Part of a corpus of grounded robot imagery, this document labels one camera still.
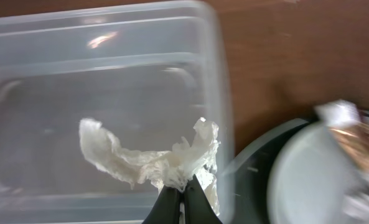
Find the grey plate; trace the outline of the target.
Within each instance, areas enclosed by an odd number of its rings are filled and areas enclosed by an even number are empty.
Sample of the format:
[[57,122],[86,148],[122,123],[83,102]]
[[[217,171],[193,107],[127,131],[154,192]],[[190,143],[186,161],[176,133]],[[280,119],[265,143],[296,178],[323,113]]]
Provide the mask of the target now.
[[362,182],[353,164],[316,122],[296,133],[281,149],[268,182],[272,224],[356,223],[342,211],[343,199]]

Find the gold foil wrapper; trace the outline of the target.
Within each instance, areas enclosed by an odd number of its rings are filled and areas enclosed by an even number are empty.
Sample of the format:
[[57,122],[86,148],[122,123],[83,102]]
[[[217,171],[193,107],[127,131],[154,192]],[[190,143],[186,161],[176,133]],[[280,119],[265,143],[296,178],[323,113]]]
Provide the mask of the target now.
[[369,184],[369,124],[362,119],[357,106],[337,100],[316,106],[315,110]]

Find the white napkin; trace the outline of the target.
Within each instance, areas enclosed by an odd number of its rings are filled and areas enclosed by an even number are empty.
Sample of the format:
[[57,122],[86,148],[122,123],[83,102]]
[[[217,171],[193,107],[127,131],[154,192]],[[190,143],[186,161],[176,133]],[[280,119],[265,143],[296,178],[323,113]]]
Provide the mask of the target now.
[[145,181],[158,190],[172,187],[183,192],[197,178],[216,215],[220,213],[217,194],[216,154],[220,145],[219,127],[201,117],[194,124],[193,142],[183,138],[170,151],[139,151],[124,148],[118,137],[102,123],[83,118],[79,124],[80,147],[84,158],[98,170],[130,186]]
[[369,190],[357,189],[344,196],[342,211],[358,223],[369,223]]

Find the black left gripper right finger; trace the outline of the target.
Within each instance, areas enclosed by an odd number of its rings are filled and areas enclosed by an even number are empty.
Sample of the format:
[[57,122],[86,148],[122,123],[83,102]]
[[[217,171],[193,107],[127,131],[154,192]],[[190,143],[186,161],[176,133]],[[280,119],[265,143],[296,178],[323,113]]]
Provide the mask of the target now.
[[196,175],[185,188],[184,208],[186,224],[222,224],[212,210]]

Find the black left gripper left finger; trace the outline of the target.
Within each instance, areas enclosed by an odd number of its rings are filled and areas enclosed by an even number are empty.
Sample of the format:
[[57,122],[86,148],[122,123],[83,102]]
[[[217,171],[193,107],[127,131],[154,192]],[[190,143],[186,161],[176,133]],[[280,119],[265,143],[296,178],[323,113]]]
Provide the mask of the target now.
[[180,196],[177,189],[164,186],[142,224],[179,224]]

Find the clear plastic bin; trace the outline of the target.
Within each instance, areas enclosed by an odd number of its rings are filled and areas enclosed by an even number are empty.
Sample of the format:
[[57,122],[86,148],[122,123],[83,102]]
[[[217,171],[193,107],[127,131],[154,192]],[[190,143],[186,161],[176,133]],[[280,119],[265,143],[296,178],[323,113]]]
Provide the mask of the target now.
[[166,1],[0,18],[0,223],[141,223],[157,198],[87,162],[82,118],[167,151],[218,124],[220,219],[233,212],[227,70],[214,10]]

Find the round black tray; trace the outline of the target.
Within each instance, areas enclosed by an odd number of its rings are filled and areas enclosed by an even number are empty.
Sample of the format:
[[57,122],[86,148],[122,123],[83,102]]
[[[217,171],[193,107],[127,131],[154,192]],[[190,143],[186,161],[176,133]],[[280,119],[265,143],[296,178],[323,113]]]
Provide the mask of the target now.
[[286,121],[254,140],[231,162],[225,172],[235,178],[233,223],[271,223],[267,193],[274,162],[288,140],[316,122],[317,116]]

